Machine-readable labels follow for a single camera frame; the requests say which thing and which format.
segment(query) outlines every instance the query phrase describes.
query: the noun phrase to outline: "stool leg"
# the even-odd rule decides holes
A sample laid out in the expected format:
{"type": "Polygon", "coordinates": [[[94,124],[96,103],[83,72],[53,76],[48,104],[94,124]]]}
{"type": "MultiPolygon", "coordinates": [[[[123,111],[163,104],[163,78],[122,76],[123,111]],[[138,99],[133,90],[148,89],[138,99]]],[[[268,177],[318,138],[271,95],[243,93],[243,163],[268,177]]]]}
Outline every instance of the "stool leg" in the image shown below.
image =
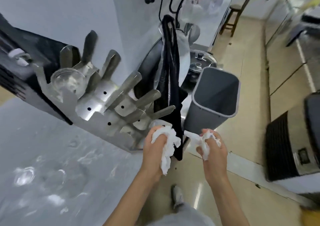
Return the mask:
{"type": "Polygon", "coordinates": [[[226,17],[226,21],[224,22],[224,24],[222,25],[222,28],[220,30],[220,35],[223,33],[223,31],[226,29],[226,26],[227,26],[227,23],[229,22],[231,16],[232,16],[232,13],[233,13],[233,9],[231,9],[229,15],[226,17]]]}
{"type": "Polygon", "coordinates": [[[233,34],[235,33],[235,30],[236,30],[236,27],[237,27],[239,18],[240,18],[240,16],[241,16],[241,13],[242,13],[242,12],[238,12],[238,13],[237,13],[237,16],[236,16],[236,18],[235,18],[235,21],[234,21],[234,24],[233,24],[233,27],[232,27],[232,30],[231,30],[231,37],[233,37],[233,34]]]}

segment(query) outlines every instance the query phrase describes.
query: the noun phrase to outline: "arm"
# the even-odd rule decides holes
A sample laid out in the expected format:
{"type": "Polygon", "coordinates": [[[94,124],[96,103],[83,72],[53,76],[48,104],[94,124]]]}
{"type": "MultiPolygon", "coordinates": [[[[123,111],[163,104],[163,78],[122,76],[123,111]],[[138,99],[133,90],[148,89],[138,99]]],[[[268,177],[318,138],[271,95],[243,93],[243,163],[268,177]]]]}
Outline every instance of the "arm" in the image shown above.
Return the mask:
{"type": "MultiPolygon", "coordinates": [[[[221,136],[210,130],[220,139],[221,147],[218,147],[214,139],[206,140],[210,147],[210,154],[207,161],[203,161],[204,174],[209,183],[214,200],[216,201],[223,226],[249,226],[249,222],[244,215],[238,198],[232,189],[227,176],[227,155],[228,151],[221,136]]],[[[201,147],[197,147],[197,152],[202,156],[201,147]]]]}
{"type": "Polygon", "coordinates": [[[162,150],[167,141],[165,135],[160,135],[151,144],[153,133],[162,126],[153,127],[143,147],[142,166],[131,183],[126,193],[122,196],[118,206],[111,213],[103,226],[133,226],[138,219],[139,213],[153,187],[162,176],[160,169],[162,150]]]}

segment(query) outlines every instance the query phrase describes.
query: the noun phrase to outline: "gray trash bin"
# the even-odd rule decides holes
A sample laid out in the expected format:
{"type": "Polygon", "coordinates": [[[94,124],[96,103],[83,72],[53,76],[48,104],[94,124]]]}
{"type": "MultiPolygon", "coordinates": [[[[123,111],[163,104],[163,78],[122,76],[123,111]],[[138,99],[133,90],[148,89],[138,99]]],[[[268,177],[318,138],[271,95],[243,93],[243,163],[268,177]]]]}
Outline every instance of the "gray trash bin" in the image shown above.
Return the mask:
{"type": "Polygon", "coordinates": [[[184,128],[200,134],[201,129],[214,130],[238,112],[239,79],[226,71],[205,67],[192,93],[184,128]]]}

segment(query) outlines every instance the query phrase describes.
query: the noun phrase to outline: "hand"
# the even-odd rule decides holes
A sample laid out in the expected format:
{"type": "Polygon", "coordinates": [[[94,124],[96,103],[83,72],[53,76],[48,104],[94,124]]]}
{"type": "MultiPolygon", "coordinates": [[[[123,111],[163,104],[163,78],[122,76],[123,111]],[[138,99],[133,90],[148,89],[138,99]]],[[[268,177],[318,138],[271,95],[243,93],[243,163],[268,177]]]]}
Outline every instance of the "hand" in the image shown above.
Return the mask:
{"type": "MultiPolygon", "coordinates": [[[[210,153],[208,156],[208,160],[203,160],[203,169],[205,179],[209,183],[211,188],[217,188],[222,183],[228,181],[227,177],[227,155],[228,151],[226,145],[224,144],[221,136],[218,132],[210,130],[210,129],[202,129],[202,136],[207,131],[212,132],[216,138],[220,139],[221,147],[218,147],[216,141],[213,138],[209,138],[206,140],[210,148],[210,153]]],[[[199,146],[196,148],[196,151],[202,156],[203,151],[199,146]]]]}
{"type": "Polygon", "coordinates": [[[152,183],[158,182],[162,176],[160,165],[162,150],[167,142],[167,136],[161,134],[153,144],[151,143],[153,133],[162,127],[163,126],[155,126],[151,128],[146,136],[143,147],[143,159],[140,172],[145,173],[152,183]]]}

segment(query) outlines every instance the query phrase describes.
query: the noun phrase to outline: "gray shoe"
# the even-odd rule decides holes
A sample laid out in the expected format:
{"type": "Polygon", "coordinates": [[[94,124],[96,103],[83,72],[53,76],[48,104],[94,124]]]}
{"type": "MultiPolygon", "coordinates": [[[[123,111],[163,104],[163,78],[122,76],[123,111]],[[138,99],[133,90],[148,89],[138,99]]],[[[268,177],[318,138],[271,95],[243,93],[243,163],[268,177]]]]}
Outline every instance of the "gray shoe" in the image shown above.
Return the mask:
{"type": "Polygon", "coordinates": [[[174,209],[177,206],[182,205],[184,203],[183,193],[182,193],[182,190],[179,186],[177,186],[177,185],[171,186],[171,199],[172,199],[174,209]]]}

